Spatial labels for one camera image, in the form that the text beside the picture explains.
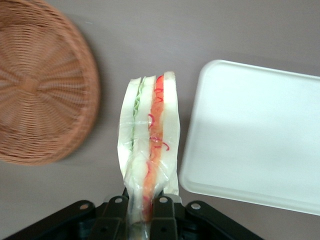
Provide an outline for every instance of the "metal screw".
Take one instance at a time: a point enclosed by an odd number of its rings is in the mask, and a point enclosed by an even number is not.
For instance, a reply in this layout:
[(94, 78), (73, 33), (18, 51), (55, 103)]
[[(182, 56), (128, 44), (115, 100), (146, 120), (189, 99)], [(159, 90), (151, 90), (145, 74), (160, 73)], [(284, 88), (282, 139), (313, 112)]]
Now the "metal screw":
[(159, 201), (160, 201), (160, 203), (162, 203), (162, 204), (165, 204), (166, 202), (168, 202), (168, 198), (166, 198), (166, 197), (161, 197), (160, 199), (159, 199)]
[(85, 210), (85, 209), (87, 209), (88, 207), (89, 207), (89, 204), (88, 204), (88, 203), (82, 204), (82, 205), (80, 206), (80, 210)]
[(194, 209), (194, 210), (199, 210), (201, 208), (201, 206), (198, 203), (192, 203), (191, 204), (191, 208)]
[(117, 198), (116, 200), (114, 200), (114, 202), (116, 203), (116, 204), (119, 204), (119, 203), (122, 203), (122, 198), (121, 197), (119, 197), (119, 198)]

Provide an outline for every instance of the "woven basket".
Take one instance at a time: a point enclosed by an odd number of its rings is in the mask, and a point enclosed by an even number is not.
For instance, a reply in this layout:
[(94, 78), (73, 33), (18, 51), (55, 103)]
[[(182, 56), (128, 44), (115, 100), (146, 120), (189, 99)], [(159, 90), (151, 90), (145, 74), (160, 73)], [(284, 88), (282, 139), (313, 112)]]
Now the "woven basket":
[(74, 151), (100, 99), (75, 26), (42, 0), (0, 0), (0, 159), (43, 165)]

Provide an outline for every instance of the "carrot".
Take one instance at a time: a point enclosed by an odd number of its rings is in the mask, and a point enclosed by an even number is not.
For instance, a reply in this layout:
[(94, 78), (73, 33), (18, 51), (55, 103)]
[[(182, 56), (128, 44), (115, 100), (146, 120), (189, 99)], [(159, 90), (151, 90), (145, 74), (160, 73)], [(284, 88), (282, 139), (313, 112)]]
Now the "carrot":
[(164, 111), (164, 76), (158, 77), (155, 82), (153, 92), (153, 100), (149, 116), (152, 116), (152, 124), (149, 126), (149, 160), (147, 161), (147, 174), (143, 182), (143, 200), (142, 200), (142, 214), (144, 220), (147, 222), (151, 218), (152, 199), (154, 197), (154, 190), (157, 181), (157, 171), (161, 162), (162, 145), (169, 146), (163, 143), (163, 121), (162, 113)]

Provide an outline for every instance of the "white tray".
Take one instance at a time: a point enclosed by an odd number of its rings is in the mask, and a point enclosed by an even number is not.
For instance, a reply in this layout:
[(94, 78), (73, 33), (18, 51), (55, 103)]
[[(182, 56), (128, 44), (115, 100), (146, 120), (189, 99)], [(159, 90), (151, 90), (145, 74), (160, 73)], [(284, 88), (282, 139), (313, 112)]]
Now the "white tray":
[(194, 193), (320, 215), (320, 77), (208, 63), (180, 183)]

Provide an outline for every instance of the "plastic wrap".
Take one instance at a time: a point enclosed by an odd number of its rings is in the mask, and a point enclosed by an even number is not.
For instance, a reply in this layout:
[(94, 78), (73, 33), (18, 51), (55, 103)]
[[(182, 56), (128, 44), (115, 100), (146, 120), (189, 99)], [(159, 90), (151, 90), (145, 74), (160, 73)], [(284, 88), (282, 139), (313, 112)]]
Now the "plastic wrap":
[(132, 79), (120, 115), (118, 157), (129, 194), (129, 239), (148, 239), (152, 199), (178, 194), (180, 137), (175, 74)]

